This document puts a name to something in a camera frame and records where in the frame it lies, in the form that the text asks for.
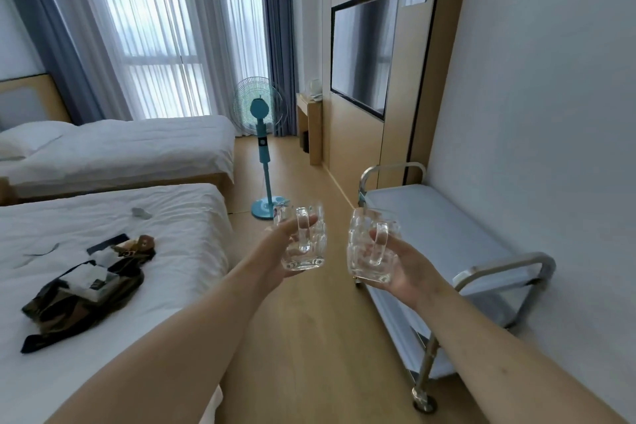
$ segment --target person's left hand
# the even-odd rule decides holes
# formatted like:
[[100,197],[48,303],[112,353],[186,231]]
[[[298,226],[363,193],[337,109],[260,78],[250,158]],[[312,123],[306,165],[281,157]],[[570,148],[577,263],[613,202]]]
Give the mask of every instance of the person's left hand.
[[[315,215],[309,217],[309,226],[312,226],[318,218]],[[267,228],[265,236],[249,252],[249,255],[241,260],[239,267],[249,271],[262,281],[267,292],[273,291],[281,284],[284,278],[294,276],[299,271],[285,270],[281,259],[291,240],[298,239],[298,221],[290,219],[282,222],[277,227]]]

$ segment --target black tv frame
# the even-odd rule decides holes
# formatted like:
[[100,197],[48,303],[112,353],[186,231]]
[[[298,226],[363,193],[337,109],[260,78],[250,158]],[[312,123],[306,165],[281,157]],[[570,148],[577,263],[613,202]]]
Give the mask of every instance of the black tv frame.
[[[387,112],[387,102],[386,100],[384,101],[384,112],[380,113],[379,111],[376,111],[374,109],[372,109],[371,107],[367,106],[366,104],[358,101],[355,98],[352,98],[351,96],[347,96],[346,94],[343,94],[342,92],[340,92],[337,89],[333,89],[333,86],[331,85],[331,81],[333,80],[333,32],[334,32],[334,24],[335,24],[335,19],[336,19],[336,11],[337,10],[341,10],[341,9],[347,9],[349,7],[353,7],[354,5],[358,5],[364,2],[370,2],[372,0],[348,0],[346,2],[343,2],[339,5],[335,5],[334,7],[331,7],[331,70],[330,70],[330,90],[331,92],[338,94],[338,96],[340,96],[343,99],[346,99],[347,101],[349,101],[350,103],[358,106],[359,108],[363,109],[364,111],[366,111],[367,113],[371,114],[372,116],[375,116],[376,118],[378,118],[379,120],[381,120],[382,122],[384,122],[384,115]],[[389,81],[391,81],[391,71],[389,70]]]

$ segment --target wooden headboard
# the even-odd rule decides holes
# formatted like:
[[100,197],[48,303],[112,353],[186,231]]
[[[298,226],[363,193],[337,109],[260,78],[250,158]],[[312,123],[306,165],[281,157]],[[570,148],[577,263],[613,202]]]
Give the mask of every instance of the wooden headboard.
[[0,92],[18,89],[19,87],[31,87],[36,91],[42,107],[51,121],[71,123],[69,113],[49,74],[38,74],[35,76],[0,81]]

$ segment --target glass mug handle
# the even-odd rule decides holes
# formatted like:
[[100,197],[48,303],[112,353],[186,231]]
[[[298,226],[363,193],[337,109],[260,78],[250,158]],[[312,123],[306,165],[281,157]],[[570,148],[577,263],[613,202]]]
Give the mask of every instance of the glass mug handle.
[[371,249],[369,265],[378,266],[384,258],[384,251],[387,249],[389,239],[389,225],[385,222],[378,222],[375,229],[375,241]]
[[296,219],[298,220],[298,250],[307,253],[312,248],[309,233],[309,211],[306,208],[297,208]]

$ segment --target wooden floor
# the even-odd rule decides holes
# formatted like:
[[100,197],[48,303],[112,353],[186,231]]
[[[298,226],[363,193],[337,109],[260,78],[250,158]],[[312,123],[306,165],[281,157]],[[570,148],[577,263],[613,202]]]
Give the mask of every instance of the wooden floor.
[[[296,204],[322,201],[326,264],[285,281],[265,301],[221,383],[219,424],[481,423],[485,418],[458,378],[435,383],[439,410],[411,406],[409,381],[369,295],[346,272],[351,207],[325,169],[310,166],[297,138],[270,138],[274,194]],[[265,195],[254,138],[239,138],[230,221],[245,253],[268,225],[249,213]]]

